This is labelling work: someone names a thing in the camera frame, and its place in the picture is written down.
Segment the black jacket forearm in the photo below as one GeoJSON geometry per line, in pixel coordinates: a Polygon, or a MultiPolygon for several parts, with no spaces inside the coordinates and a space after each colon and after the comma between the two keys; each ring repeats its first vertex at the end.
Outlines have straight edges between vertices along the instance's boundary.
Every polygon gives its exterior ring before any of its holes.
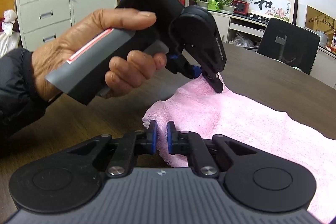
{"type": "Polygon", "coordinates": [[[16,48],[1,57],[1,154],[10,138],[45,115],[61,91],[45,82],[38,91],[33,70],[33,53],[16,48]]]}

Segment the person left hand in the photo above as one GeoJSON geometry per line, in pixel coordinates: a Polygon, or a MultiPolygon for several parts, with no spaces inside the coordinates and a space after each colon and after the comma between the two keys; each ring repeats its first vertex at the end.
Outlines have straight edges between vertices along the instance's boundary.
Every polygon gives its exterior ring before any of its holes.
{"type": "MultiPolygon", "coordinates": [[[[155,13],[135,9],[100,9],[92,12],[59,38],[33,52],[32,64],[38,91],[41,91],[42,85],[47,82],[45,79],[47,74],[58,69],[75,52],[104,30],[108,28],[143,30],[152,26],[155,21],[155,13]]],[[[110,88],[105,98],[130,93],[165,66],[164,53],[151,56],[141,51],[131,51],[126,59],[113,57],[105,74],[105,82],[110,88]]]]}

